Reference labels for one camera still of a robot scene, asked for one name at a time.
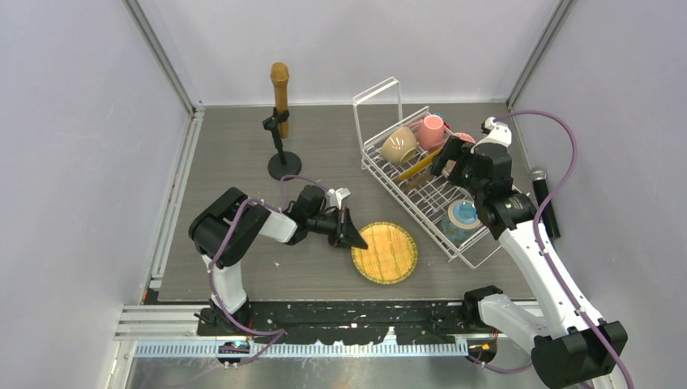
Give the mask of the yellow patterned plate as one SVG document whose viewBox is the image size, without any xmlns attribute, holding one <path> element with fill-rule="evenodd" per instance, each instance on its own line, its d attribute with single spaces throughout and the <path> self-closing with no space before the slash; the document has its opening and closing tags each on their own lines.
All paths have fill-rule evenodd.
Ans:
<svg viewBox="0 0 687 389">
<path fill-rule="evenodd" d="M 433 159 L 436 156 L 438 156 L 441 153 L 441 151 L 442 150 L 440 148 L 434 150 L 432 153 L 428 154 L 425 158 L 423 158 L 422 160 L 419 160 L 412 167 L 410 167 L 409 169 L 407 169 L 406 171 L 401 173 L 396 178 L 396 181 L 402 182 L 402 181 L 409 179 L 410 177 L 417 175 L 420 171 L 422 171 L 423 169 L 426 169 L 428 166 L 430 166 L 433 162 Z"/>
</svg>

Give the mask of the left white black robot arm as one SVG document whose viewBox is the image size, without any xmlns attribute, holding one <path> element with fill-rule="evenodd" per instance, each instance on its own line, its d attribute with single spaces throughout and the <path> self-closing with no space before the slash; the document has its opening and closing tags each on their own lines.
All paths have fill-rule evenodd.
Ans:
<svg viewBox="0 0 687 389">
<path fill-rule="evenodd" d="M 325 190 L 307 185 L 286 208 L 272 207 L 232 187 L 191 223 L 189 238 L 209 275 L 211 308 L 217 324 L 231 336 L 240 335 L 249 322 L 248 296 L 243 286 L 241 260 L 257 237 L 294 246 L 316 233 L 332 247 L 368 248 L 352 222 L 343 200 L 346 188 Z"/>
</svg>

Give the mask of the yellow woven bamboo plate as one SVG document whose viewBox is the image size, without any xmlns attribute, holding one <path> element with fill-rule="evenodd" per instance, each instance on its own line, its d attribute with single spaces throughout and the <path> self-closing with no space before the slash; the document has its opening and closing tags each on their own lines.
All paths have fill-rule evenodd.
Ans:
<svg viewBox="0 0 687 389">
<path fill-rule="evenodd" d="M 412 235 L 398 224 L 374 222 L 360 230 L 368 248 L 352 248 L 352 263 L 367 280 L 376 284 L 398 284 L 418 264 L 418 249 Z"/>
</svg>

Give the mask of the beige ceramic bowl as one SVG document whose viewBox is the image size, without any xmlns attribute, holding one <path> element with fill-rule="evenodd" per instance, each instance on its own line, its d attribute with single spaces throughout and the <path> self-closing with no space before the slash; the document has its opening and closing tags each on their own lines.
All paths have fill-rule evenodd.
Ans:
<svg viewBox="0 0 687 389">
<path fill-rule="evenodd" d="M 416 136 L 408 126 L 402 126 L 391 134 L 382 145 L 380 154 L 395 165 L 408 162 L 416 154 Z"/>
</svg>

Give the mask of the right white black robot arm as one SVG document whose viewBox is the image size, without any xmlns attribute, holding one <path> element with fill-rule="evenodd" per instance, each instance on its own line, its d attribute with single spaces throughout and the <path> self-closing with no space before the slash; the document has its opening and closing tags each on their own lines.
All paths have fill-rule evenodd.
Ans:
<svg viewBox="0 0 687 389">
<path fill-rule="evenodd" d="M 583 296 L 565 270 L 529 197 L 513 188 L 507 147 L 451 136 L 431 172 L 454 161 L 448 180 L 473 199 L 479 221 L 515 261 L 538 302 L 535 316 L 490 285 L 466 293 L 463 324 L 473 332 L 493 327 L 528 352 L 540 380 L 549 388 L 591 383 L 596 388 L 630 388 L 619 380 L 619 356 L 628 334 L 609 322 Z"/>
</svg>

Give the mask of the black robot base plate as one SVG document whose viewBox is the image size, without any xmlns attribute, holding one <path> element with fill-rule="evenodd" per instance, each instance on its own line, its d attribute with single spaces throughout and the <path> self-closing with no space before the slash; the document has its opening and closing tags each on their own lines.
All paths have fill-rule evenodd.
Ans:
<svg viewBox="0 0 687 389">
<path fill-rule="evenodd" d="M 498 338 L 466 318 L 458 301 L 255 301 L 233 320 L 215 306 L 195 316 L 199 336 L 248 336 L 258 344 L 380 344 L 389 331 L 401 345 L 448 344 L 471 333 Z"/>
</svg>

